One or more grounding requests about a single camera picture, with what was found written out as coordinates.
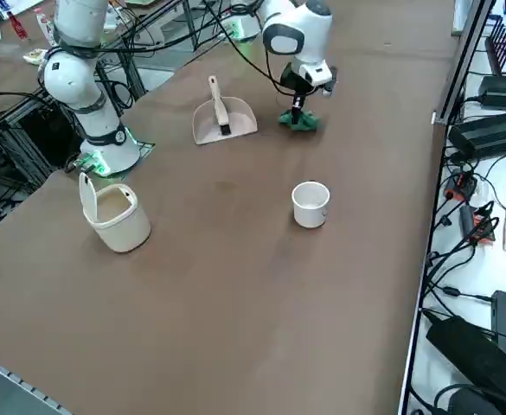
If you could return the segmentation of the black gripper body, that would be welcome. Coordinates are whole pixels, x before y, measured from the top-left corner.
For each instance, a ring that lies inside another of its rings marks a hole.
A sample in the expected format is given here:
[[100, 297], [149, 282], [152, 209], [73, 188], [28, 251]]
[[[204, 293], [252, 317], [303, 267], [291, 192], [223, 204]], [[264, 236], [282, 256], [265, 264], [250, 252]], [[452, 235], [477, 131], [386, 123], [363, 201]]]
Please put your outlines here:
[[311, 84], [293, 71], [290, 62], [280, 75], [279, 83], [282, 87], [292, 90], [295, 95], [306, 96], [311, 92]]

